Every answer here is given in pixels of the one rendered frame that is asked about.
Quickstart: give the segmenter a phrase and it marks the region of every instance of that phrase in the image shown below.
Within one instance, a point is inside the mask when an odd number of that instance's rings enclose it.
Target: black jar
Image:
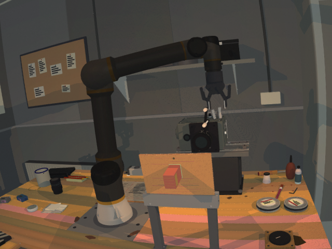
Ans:
[[[60,178],[52,178],[50,180],[51,183],[51,188],[53,190],[53,193],[55,195],[58,195],[60,193],[62,193],[62,184],[61,184],[61,179]]]

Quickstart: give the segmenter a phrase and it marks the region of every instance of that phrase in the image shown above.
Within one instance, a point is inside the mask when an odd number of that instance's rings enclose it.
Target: blue bottle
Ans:
[[[302,180],[302,170],[300,169],[299,165],[295,171],[295,184],[301,184],[301,180]]]

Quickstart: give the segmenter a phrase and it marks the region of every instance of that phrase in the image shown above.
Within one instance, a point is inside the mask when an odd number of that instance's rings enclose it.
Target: blue rim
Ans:
[[[35,170],[35,173],[36,173],[36,174],[42,174],[42,173],[48,171],[48,168],[40,168],[40,169],[38,169],[38,170],[42,170],[42,169],[45,169],[45,171],[43,171],[43,172],[36,172],[37,170]]]

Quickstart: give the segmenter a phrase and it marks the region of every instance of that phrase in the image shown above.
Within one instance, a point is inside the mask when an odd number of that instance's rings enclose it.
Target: wooden tabletop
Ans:
[[[220,248],[264,248],[265,231],[292,230],[295,236],[305,240],[296,248],[331,248],[323,225],[302,178],[296,185],[288,180],[285,173],[271,175],[271,184],[263,184],[257,171],[242,172],[244,175],[243,193],[234,196],[220,196],[218,209]],[[90,176],[88,170],[76,170],[72,175]],[[143,249],[153,248],[154,242],[150,221],[148,220],[133,242],[102,236],[91,238],[67,230],[96,203],[92,180],[83,183],[67,182],[61,179],[63,193],[54,195],[51,186],[39,188],[36,179],[23,184],[4,196],[10,196],[8,204],[0,204],[1,231],[12,236],[8,248],[16,249],[21,243],[26,249],[64,249],[93,248]],[[143,182],[142,176],[123,175],[123,182]],[[275,197],[280,185],[284,188],[279,196],[281,208],[274,213],[257,210],[256,201],[263,197]],[[16,196],[24,194],[28,200],[20,202]],[[286,211],[283,201],[288,197],[303,197],[308,208],[301,213]],[[43,214],[41,211],[51,203],[67,204],[61,214]],[[29,213],[26,208],[37,204],[38,211]],[[209,230],[206,209],[185,209],[160,207],[162,231],[167,249],[171,248],[209,248]]]

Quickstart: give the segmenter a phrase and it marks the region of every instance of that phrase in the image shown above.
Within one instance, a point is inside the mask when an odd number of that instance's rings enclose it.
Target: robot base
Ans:
[[[133,216],[133,210],[126,197],[113,205],[97,206],[97,219],[100,224],[115,226],[127,222]]]

